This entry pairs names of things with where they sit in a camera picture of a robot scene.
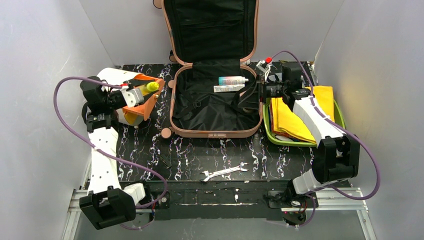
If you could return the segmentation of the cream cylindrical drum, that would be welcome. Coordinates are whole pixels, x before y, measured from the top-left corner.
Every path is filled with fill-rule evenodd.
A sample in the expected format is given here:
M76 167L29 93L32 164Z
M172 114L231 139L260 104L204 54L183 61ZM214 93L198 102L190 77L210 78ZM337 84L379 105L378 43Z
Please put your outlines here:
M116 110L118 114L118 121L129 126L137 126L142 121L149 119L161 94L161 91L165 86L165 81L162 78L110 67L104 68L96 76L101 80L106 80L107 83L111 85L121 85L124 83L124 81L131 79L139 80L142 84L147 84L148 81L154 81L157 83L157 92L154 93L149 99L146 99L143 104L134 107L125 106Z

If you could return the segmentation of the yellow snack packet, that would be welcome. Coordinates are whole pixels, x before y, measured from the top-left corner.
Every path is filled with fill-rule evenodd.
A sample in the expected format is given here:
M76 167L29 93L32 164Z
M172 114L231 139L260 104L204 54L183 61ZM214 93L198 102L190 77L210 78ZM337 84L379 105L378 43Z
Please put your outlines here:
M334 94L333 88L331 86L315 86L313 88L314 96L326 115L330 116L332 121L335 120L334 117ZM276 123L278 130L283 130L289 135L299 139L301 142L308 142L315 144L315 139L312 134L302 122L302 120L295 115L283 103L281 98L272 98L273 113L276 114L277 120Z

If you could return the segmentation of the white printed garment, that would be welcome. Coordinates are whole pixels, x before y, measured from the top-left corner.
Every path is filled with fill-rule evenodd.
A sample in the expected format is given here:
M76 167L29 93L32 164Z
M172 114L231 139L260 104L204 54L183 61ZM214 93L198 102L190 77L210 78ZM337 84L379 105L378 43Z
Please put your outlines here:
M284 141L284 142L299 142L300 140L292 137L292 136L287 136L287 135L275 135L274 136L276 139L278 139L279 141Z

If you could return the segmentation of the red snack packet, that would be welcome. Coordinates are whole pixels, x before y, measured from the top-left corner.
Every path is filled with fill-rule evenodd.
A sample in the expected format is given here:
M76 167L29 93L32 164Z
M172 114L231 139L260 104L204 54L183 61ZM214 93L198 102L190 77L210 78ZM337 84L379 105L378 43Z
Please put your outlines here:
M273 101L271 100L269 103L269 117L270 117L270 124L271 124L271 132L275 135L286 135L286 136L292 136L290 134L288 134L286 131L284 130L278 130L277 124L275 123L275 120L277 120L276 118L276 114L274 113L274 108L273 108Z

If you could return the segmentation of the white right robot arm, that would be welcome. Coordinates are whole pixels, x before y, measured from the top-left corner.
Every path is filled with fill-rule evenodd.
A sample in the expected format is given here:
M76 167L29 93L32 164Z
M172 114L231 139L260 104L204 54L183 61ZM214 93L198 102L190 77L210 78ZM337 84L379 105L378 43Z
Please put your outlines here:
M271 71L269 60L256 64L261 72L238 101L238 107L254 109L266 99L281 98L301 119L317 144L317 156L307 172L289 181L285 199L307 195L330 184L356 177L359 167L360 143L355 135L331 121L314 96L315 88L305 88L300 78L289 71L279 82L267 82Z

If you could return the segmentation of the pink hard-shell suitcase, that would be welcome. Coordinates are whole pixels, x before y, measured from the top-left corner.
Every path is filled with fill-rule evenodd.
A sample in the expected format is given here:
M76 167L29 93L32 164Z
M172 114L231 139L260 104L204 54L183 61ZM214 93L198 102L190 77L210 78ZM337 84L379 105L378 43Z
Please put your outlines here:
M241 62L257 46L257 0L163 0L173 55L180 64L173 81L171 130L185 138L247 138L263 120L259 110L238 107L240 96L258 75ZM248 78L233 92L214 92L218 78Z

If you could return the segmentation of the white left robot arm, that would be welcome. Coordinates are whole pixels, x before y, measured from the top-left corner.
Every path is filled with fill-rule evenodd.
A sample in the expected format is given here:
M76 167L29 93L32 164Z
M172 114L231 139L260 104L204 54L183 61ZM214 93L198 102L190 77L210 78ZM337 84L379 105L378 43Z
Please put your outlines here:
M79 207L95 229L132 221L137 204L146 197L143 183L121 187L115 161L118 140L118 109L126 102L120 90L103 86L103 80L90 76L80 88L89 109L85 124L91 151L91 174L87 196L79 199Z

